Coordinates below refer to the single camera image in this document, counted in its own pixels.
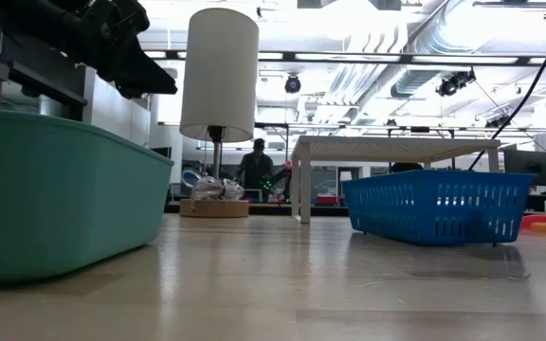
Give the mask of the dark metal rack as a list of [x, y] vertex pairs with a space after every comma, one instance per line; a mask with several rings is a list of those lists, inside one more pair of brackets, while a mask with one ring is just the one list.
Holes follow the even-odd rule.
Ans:
[[85, 67], [34, 39], [0, 29], [0, 109], [79, 120], [87, 105]]

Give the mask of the black aluminium table frame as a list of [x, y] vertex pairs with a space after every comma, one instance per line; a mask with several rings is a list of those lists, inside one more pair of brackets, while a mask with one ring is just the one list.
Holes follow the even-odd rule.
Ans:
[[[251, 215], [272, 215], [272, 216], [289, 216], [291, 214], [290, 205], [276, 204], [249, 204], [249, 213]], [[178, 213], [180, 211], [179, 204], [167, 204], [164, 207], [165, 213]], [[341, 206], [312, 206], [312, 217], [348, 217], [348, 209]]]

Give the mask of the white perforated metal shelf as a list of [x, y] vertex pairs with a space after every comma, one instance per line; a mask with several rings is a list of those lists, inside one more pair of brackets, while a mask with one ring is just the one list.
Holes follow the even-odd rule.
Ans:
[[498, 172], [500, 145], [497, 139], [303, 135], [291, 154], [291, 216], [302, 224], [311, 221], [313, 161], [420, 163], [428, 169], [435, 162], [482, 153], [488, 170]]

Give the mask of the white shade wooden base lamp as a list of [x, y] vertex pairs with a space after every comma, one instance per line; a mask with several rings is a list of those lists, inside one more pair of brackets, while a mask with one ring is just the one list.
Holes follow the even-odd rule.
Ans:
[[193, 218], [244, 218], [243, 189], [223, 180], [225, 143], [253, 138], [259, 28], [247, 15], [224, 8], [197, 11], [189, 21], [179, 132], [213, 144], [211, 176], [200, 177], [180, 214]]

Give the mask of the blue plastic basket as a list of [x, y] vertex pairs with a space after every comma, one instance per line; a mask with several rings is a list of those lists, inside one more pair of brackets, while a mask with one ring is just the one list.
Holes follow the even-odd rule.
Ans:
[[411, 170], [343, 184], [352, 228], [420, 245], [514, 242], [527, 173]]

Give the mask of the red coil wristband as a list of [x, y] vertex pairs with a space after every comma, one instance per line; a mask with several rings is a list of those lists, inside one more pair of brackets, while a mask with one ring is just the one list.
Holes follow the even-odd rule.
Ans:
[[546, 214], [529, 214], [524, 215], [521, 220], [521, 230], [530, 230], [532, 224], [543, 223], [546, 224]]

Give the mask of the black ceiling rail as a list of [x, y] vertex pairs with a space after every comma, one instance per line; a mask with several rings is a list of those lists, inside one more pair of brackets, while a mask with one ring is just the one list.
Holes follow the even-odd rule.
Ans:
[[442, 65], [442, 66], [541, 66], [544, 56], [509, 56], [483, 54], [394, 54], [394, 53], [336, 53], [336, 52], [293, 52], [266, 51], [258, 53], [262, 63], [364, 63], [400, 65]]

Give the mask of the black ceiling spotlight cluster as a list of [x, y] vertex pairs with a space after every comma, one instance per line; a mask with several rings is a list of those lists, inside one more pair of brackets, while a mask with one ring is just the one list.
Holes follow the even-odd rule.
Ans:
[[476, 80], [476, 75], [473, 69], [468, 71], [458, 71], [450, 75], [444, 76], [435, 92], [440, 97], [450, 97], [455, 95], [459, 90], [465, 88], [469, 83]]

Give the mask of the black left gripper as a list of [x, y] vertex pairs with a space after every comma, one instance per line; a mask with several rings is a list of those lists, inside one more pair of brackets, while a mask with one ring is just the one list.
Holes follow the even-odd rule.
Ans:
[[143, 52], [137, 40], [129, 40], [134, 32], [115, 25], [113, 2], [72, 2], [71, 10], [81, 29], [71, 53], [74, 63], [95, 68], [127, 99], [177, 93], [175, 79]]

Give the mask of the black computer monitor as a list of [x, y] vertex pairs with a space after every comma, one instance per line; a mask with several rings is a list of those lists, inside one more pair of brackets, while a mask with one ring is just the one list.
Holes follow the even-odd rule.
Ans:
[[534, 185], [546, 187], [545, 152], [504, 150], [503, 161], [506, 172], [533, 174], [536, 176]]

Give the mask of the person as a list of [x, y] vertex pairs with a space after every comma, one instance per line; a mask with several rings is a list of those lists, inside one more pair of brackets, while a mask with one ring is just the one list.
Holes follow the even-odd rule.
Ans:
[[264, 153], [264, 146], [265, 142], [262, 138], [255, 139], [252, 152], [245, 154], [240, 162], [236, 177], [244, 188], [260, 188], [265, 177], [273, 175], [273, 160]]

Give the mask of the small lit green tree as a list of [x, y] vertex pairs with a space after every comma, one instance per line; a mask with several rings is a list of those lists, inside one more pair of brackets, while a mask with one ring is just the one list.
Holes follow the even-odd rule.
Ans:
[[290, 201], [291, 177], [292, 161], [288, 160], [278, 172], [264, 177], [262, 188], [273, 196], [276, 203], [287, 203]]

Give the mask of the teal plastic bin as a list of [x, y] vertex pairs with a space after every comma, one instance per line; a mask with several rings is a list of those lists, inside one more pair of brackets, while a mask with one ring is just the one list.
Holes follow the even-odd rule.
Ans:
[[0, 283], [152, 242], [172, 161], [93, 125], [0, 111]]

